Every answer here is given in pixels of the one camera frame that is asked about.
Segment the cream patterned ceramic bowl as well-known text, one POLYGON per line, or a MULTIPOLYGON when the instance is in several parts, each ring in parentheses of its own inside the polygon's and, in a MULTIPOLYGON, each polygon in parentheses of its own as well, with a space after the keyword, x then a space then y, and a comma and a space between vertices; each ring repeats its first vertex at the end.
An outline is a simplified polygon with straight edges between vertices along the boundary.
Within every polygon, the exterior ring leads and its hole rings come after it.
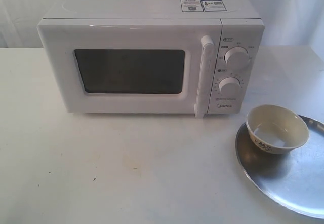
POLYGON ((302 147, 309 139, 304 120, 293 111, 277 105, 260 105, 247 113, 246 127, 252 143, 276 155, 302 147))

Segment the white microwave oven body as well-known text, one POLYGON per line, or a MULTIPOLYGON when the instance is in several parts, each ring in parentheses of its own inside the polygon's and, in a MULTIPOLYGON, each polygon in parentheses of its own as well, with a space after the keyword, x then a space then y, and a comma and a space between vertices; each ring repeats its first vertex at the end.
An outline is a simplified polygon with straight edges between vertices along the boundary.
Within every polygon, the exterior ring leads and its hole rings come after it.
POLYGON ((220 19, 222 33, 216 55, 208 112, 234 114, 240 111, 252 67, 264 31, 264 24, 248 0, 222 0, 225 12, 183 12, 180 0, 65 0, 42 19, 220 19), (233 47, 247 50, 250 63, 240 70, 229 69, 224 56, 233 47), (227 77, 240 82, 233 96, 220 93, 219 83, 227 77))

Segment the lower white control knob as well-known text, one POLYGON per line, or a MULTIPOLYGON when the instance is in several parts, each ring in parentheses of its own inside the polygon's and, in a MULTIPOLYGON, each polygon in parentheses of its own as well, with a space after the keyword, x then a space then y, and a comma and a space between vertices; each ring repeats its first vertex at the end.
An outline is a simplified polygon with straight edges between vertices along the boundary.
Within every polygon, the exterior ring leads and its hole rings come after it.
POLYGON ((233 96, 240 92, 240 82, 235 77, 227 77, 219 83, 220 93, 227 96, 233 96))

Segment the white control knob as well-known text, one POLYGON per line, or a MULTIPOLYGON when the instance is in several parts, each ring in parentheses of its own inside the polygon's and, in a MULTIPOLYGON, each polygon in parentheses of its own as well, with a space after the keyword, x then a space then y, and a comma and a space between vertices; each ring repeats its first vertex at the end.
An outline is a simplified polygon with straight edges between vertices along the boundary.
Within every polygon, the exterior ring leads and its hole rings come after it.
POLYGON ((227 96, 233 96, 240 92, 240 82, 235 77, 227 77, 219 83, 220 93, 227 96))
POLYGON ((224 56, 226 65, 229 69, 240 70, 247 67, 250 63, 248 52, 243 47, 233 47, 224 56))

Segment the upper white control knob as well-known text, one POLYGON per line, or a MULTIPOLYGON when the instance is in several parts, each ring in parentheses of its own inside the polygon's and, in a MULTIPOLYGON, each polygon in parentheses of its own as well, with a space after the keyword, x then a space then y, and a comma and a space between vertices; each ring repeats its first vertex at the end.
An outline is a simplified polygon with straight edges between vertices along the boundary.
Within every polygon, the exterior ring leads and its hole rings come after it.
POLYGON ((233 47, 224 56, 226 65, 229 69, 240 70, 247 67, 250 63, 248 52, 243 47, 233 47))

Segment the warning label sticker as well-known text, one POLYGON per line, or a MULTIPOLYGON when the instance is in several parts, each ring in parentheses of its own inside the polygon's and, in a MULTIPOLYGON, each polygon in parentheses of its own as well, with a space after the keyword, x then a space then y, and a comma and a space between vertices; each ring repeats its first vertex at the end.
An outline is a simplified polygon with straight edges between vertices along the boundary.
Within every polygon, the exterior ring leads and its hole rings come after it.
POLYGON ((183 12, 225 12, 222 0, 180 0, 183 12))

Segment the round silver metal tray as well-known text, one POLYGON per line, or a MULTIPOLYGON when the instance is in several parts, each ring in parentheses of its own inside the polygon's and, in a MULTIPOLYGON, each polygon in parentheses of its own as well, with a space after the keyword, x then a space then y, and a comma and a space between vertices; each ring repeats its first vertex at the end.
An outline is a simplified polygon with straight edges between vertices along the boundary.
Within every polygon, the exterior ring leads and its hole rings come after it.
POLYGON ((313 218, 323 218, 323 123, 301 117, 309 129, 307 143, 275 155, 257 148, 245 124, 239 128, 235 151, 246 177, 279 205, 313 218))

